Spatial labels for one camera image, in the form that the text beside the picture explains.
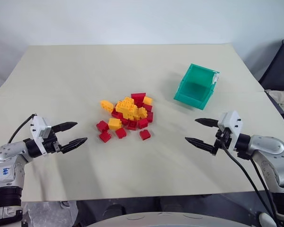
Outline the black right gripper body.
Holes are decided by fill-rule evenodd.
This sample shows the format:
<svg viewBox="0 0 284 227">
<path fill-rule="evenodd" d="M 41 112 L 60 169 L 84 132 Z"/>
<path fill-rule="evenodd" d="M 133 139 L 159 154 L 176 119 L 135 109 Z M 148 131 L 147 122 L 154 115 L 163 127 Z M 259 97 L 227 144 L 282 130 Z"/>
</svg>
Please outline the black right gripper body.
<svg viewBox="0 0 284 227">
<path fill-rule="evenodd" d="M 223 131 L 219 129 L 216 133 L 216 141 L 213 145 L 212 155 L 216 155 L 218 149 L 229 148 L 231 143 L 231 131 L 229 128 L 225 128 Z"/>
</svg>

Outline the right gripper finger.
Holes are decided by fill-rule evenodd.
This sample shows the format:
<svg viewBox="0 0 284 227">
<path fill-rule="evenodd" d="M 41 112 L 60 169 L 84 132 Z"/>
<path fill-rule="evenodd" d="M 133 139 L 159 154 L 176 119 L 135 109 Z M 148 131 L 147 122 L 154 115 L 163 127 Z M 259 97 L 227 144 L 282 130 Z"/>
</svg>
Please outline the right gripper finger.
<svg viewBox="0 0 284 227">
<path fill-rule="evenodd" d="M 198 118 L 198 119 L 195 119 L 196 122 L 204 125 L 204 126 L 207 126 L 207 127 L 216 127 L 218 128 L 218 120 L 215 120 L 215 119 L 210 119 L 210 118 Z"/>
<path fill-rule="evenodd" d="M 210 153 L 212 153 L 213 151 L 213 146 L 210 144 L 204 143 L 202 140 L 199 140 L 196 138 L 190 138 L 190 137 L 185 137 L 185 140 L 199 149 L 208 151 Z"/>
</svg>

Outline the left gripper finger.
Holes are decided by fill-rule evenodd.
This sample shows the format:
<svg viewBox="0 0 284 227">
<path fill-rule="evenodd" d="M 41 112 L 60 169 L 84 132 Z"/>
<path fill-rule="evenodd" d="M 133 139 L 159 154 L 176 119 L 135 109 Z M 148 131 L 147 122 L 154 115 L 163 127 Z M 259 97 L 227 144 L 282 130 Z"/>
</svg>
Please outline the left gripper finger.
<svg viewBox="0 0 284 227">
<path fill-rule="evenodd" d="M 74 149 L 77 149 L 79 146 L 84 144 L 87 139 L 88 139 L 87 137 L 75 139 L 75 140 L 69 142 L 68 144 L 66 144 L 64 146 L 60 146 L 60 152 L 65 154 L 65 153 L 68 153 L 68 152 L 70 152 Z"/>
<path fill-rule="evenodd" d="M 77 122 L 64 122 L 52 127 L 54 133 L 58 133 L 61 131 L 66 131 L 77 125 Z"/>
</svg>

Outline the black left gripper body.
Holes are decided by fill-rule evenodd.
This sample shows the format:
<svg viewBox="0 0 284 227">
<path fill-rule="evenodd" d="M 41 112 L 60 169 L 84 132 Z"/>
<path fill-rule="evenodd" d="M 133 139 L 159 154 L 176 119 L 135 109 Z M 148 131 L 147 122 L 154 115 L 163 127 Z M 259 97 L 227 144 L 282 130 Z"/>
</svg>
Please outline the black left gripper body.
<svg viewBox="0 0 284 227">
<path fill-rule="evenodd" d="M 47 138 L 43 138 L 43 147 L 47 154 L 58 153 L 61 151 L 61 145 L 58 142 L 54 130 L 49 132 Z"/>
</svg>

